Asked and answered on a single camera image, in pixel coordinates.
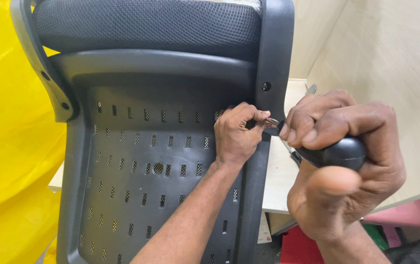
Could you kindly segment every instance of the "black mesh fabric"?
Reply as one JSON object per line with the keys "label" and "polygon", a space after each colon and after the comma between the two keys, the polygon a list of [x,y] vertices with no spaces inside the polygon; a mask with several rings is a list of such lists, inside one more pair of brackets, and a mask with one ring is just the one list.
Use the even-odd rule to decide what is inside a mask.
{"label": "black mesh fabric", "polygon": [[45,0],[33,11],[61,53],[142,48],[257,61],[261,18],[250,6],[194,0]]}

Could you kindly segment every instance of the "rectangular ventilation slot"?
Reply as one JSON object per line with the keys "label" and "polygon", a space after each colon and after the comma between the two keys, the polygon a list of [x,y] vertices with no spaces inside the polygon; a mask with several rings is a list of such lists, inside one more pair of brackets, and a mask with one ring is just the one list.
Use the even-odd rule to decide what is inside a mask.
{"label": "rectangular ventilation slot", "polygon": [[147,228],[147,239],[151,238],[151,226],[148,226]]}
{"label": "rectangular ventilation slot", "polygon": [[135,172],[136,170],[137,170],[137,162],[134,161],[133,166],[132,166],[132,172]]}
{"label": "rectangular ventilation slot", "polygon": [[228,226],[228,220],[223,221],[223,234],[226,234],[226,227]]}
{"label": "rectangular ventilation slot", "polygon": [[147,204],[147,194],[143,194],[142,205],[145,206],[146,204]]}
{"label": "rectangular ventilation slot", "polygon": [[187,137],[186,148],[190,148],[190,137]]}
{"label": "rectangular ventilation slot", "polygon": [[202,164],[197,164],[197,177],[202,176]]}
{"label": "rectangular ventilation slot", "polygon": [[128,227],[128,235],[129,236],[133,235],[133,224],[130,224],[130,226]]}
{"label": "rectangular ventilation slot", "polygon": [[185,177],[186,176],[186,166],[182,165],[181,166],[181,177]]}
{"label": "rectangular ventilation slot", "polygon": [[125,191],[125,202],[128,202],[128,197],[130,197],[130,191]]}
{"label": "rectangular ventilation slot", "polygon": [[226,250],[226,264],[230,263],[231,249]]}
{"label": "rectangular ventilation slot", "polygon": [[166,165],[166,173],[165,176],[169,177],[169,173],[171,173],[171,165]]}
{"label": "rectangular ventilation slot", "polygon": [[165,199],[166,199],[166,195],[161,195],[161,201],[160,201],[159,207],[165,206]]}

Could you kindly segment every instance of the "bolt hole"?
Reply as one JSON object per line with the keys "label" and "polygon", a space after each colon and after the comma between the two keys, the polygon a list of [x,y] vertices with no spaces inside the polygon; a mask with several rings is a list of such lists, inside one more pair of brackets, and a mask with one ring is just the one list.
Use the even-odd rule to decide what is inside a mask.
{"label": "bolt hole", "polygon": [[264,91],[264,92],[267,92],[267,91],[269,91],[270,90],[270,88],[271,88],[271,83],[269,83],[269,82],[265,82],[263,85],[262,85],[262,91]]}
{"label": "bolt hole", "polygon": [[47,81],[50,81],[49,75],[47,75],[47,73],[41,71],[41,74]]}

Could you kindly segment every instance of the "red object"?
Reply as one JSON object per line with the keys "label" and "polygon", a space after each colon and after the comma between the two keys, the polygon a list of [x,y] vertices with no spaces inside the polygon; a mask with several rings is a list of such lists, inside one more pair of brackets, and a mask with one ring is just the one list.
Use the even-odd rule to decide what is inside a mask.
{"label": "red object", "polygon": [[283,236],[280,264],[324,264],[316,242],[297,225]]}

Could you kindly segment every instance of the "fingernail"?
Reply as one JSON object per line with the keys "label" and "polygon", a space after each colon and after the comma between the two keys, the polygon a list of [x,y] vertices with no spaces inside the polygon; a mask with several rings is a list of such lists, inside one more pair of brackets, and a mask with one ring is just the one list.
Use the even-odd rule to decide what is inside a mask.
{"label": "fingernail", "polygon": [[296,131],[292,128],[290,128],[290,132],[288,133],[288,138],[287,138],[287,142],[290,143],[292,141],[294,141],[296,138]]}
{"label": "fingernail", "polygon": [[318,132],[316,132],[315,129],[312,129],[311,131],[306,134],[301,141],[303,142],[310,142],[313,139],[315,139],[318,136]]}
{"label": "fingernail", "polygon": [[288,125],[287,123],[283,124],[283,128],[282,130],[280,130],[280,134],[278,134],[278,136],[280,136],[281,138],[284,138],[288,133]]}

